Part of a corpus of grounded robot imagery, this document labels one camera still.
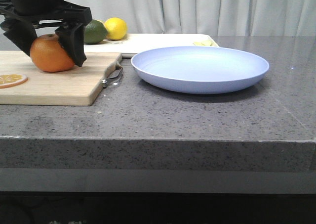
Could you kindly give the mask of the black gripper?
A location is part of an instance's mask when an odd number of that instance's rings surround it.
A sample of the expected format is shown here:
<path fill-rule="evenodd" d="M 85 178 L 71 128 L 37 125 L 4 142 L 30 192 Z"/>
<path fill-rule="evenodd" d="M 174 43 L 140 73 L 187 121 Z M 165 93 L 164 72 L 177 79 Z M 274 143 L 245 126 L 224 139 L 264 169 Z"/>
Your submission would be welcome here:
<path fill-rule="evenodd" d="M 62 21 L 55 30 L 62 48 L 77 66 L 81 67 L 86 61 L 84 25 L 92 20 L 89 7 L 65 0 L 1 0 L 0 13 L 8 17 L 0 24 L 4 35 L 26 55 L 30 56 L 32 43 L 37 38 L 32 23 L 57 20 Z"/>

